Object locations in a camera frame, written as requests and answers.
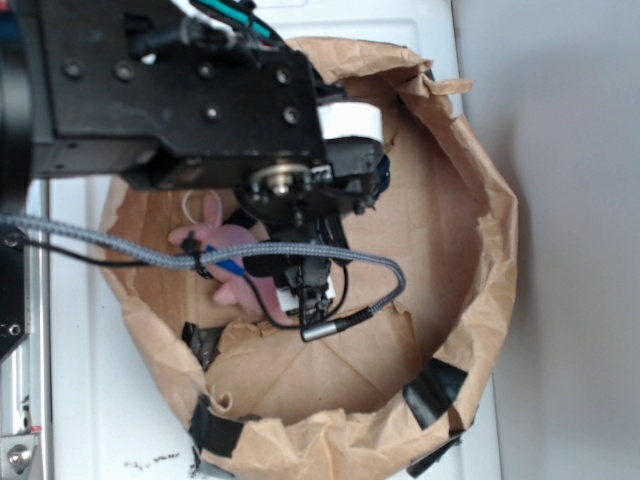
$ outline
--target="gray braided cable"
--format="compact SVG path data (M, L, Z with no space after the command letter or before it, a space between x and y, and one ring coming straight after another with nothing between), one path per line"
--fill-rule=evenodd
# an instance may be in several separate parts
M196 261L191 255L167 255L151 250L137 243L114 237L106 233L89 230L66 223L28 215L0 214L0 225L12 225L25 230L38 230L51 235L80 240L99 245L103 248L122 253L141 260L149 265L170 270L193 270ZM398 279L398 285L388 295L381 298L371 307L372 313L382 309L385 305L398 297L406 287L406 278L402 268L393 260L371 255L368 253L348 250L346 248L328 245L313 245L306 243L265 242L249 245L235 245L233 247L206 252L200 256L201 265L212 265L229 260L233 257L255 257L261 255L299 255L308 257L335 258L370 263L389 268Z

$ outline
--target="gray wall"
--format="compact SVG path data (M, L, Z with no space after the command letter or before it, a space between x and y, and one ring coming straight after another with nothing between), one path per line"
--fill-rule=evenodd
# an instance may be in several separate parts
M453 6L467 115L521 200L503 477L640 478L640 2Z

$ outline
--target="screw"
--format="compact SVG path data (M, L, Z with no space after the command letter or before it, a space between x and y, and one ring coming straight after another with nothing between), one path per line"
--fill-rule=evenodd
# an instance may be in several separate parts
M84 74L84 65L82 65L80 60L68 58L62 65L62 71L67 77L78 80Z
M204 107L202 114L204 115L204 118L206 118L210 122L215 122L220 116L220 112L213 105Z
M135 72L133 71L133 65L126 60L122 60L113 67L113 73L115 73L118 80L123 82L130 82L134 79Z
M296 110L294 107L286 107L282 111L282 117L284 118L284 121L289 125L296 125L300 120L298 110Z
M21 474L31 463L31 450L24 445L16 445L7 454L7 460L16 473Z
M198 71L200 78L204 80L211 80L215 72L213 65L209 62L201 62L198 64L198 68L196 70Z
M282 85L289 85L291 83L291 73L286 68L279 68L276 70L276 80Z

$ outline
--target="toy ear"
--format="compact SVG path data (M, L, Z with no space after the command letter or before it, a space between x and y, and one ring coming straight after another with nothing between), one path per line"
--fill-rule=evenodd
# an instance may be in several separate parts
M203 202L204 222L218 228L222 225L224 212L222 211L222 200L216 192L209 191L205 193Z

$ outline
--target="white cable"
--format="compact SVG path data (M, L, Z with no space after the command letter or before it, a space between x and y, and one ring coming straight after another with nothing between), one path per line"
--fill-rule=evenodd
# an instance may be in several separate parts
M235 32L233 28L231 28L226 23L223 23L215 18L211 18L206 13L198 10L196 7L191 5L189 0L170 0L177 8L182 11L187 17L196 19L205 25L213 28L214 30L221 30L227 36L227 40L229 40L230 44L234 44L236 41Z

